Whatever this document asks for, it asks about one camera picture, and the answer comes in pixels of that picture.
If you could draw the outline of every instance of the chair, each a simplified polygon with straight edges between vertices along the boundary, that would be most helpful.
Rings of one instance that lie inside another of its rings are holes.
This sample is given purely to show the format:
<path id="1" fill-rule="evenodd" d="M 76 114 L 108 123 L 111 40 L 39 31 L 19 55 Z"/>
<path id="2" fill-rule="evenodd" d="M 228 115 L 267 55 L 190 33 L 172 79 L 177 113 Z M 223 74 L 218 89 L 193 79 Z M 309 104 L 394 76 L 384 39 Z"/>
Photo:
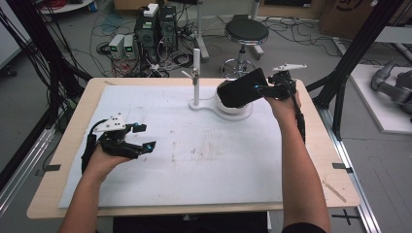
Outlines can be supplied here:
<path id="1" fill-rule="evenodd" d="M 267 27 L 252 19 L 239 18 L 226 25 L 224 34 L 242 47 L 237 58 L 228 59 L 222 65 L 222 75 L 229 79 L 237 79 L 255 70 L 254 64 L 245 59 L 245 48 L 263 44 L 269 36 Z"/>

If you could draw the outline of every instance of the black stool seat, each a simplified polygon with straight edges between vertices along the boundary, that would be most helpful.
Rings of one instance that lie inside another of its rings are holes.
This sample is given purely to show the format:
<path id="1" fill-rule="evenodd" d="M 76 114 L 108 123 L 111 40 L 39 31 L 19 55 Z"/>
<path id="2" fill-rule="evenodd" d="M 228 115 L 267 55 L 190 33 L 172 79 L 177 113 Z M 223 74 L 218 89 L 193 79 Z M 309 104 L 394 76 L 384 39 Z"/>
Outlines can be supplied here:
<path id="1" fill-rule="evenodd" d="M 260 45 L 269 36 L 269 30 L 266 26 L 247 18 L 240 18 L 229 22 L 224 31 L 226 37 L 231 41 L 249 46 Z"/>

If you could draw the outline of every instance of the person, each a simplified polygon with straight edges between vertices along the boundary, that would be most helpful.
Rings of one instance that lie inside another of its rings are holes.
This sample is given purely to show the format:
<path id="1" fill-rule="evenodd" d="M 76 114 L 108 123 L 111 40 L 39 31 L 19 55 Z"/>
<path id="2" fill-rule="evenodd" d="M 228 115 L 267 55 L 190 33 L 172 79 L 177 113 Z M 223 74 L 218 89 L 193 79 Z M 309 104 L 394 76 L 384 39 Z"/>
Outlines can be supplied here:
<path id="1" fill-rule="evenodd" d="M 295 95 L 300 106 L 298 93 Z M 326 199 L 316 168 L 296 127 L 291 98 L 264 97 L 272 108 L 282 134 L 283 233 L 330 232 Z M 59 232 L 95 232 L 99 189 L 109 173 L 128 161 L 96 147 L 80 179 Z"/>

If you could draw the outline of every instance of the table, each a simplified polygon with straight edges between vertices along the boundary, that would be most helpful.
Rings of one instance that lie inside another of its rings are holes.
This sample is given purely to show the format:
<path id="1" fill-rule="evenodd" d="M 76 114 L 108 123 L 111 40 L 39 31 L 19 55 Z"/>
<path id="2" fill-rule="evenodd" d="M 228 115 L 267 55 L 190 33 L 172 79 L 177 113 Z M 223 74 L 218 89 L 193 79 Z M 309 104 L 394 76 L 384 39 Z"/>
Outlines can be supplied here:
<path id="1" fill-rule="evenodd" d="M 222 79 L 200 79 L 201 85 L 217 86 Z M 63 135 L 51 164 L 61 164 L 59 171 L 47 172 L 28 208 L 30 218 L 64 217 L 66 210 L 58 209 L 58 203 L 66 184 L 73 157 L 82 142 L 90 118 L 106 85 L 191 85 L 190 79 L 115 79 L 91 80 L 79 102 L 76 112 Z M 332 163 L 341 163 L 303 82 L 297 81 L 297 89 L 306 118 L 306 144 L 311 148 L 313 161 L 320 174 L 327 206 L 355 207 L 360 199 L 345 169 L 334 169 Z M 158 206 L 100 208 L 99 216 L 169 215 L 193 213 L 257 212 L 282 210 L 281 204 L 244 203 L 199 206 Z"/>

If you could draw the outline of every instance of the person's right hand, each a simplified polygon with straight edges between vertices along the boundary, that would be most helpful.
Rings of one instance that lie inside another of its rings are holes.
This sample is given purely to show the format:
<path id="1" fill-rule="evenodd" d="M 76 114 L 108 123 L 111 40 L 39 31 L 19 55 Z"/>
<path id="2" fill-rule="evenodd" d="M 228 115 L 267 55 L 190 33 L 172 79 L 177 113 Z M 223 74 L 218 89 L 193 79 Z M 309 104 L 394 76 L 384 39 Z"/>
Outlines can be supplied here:
<path id="1" fill-rule="evenodd" d="M 297 105 L 300 108 L 299 93 L 295 94 Z M 272 108 L 273 116 L 276 117 L 279 124 L 294 123 L 295 124 L 295 108 L 291 98 L 285 100 L 277 100 L 271 97 L 264 97 Z"/>

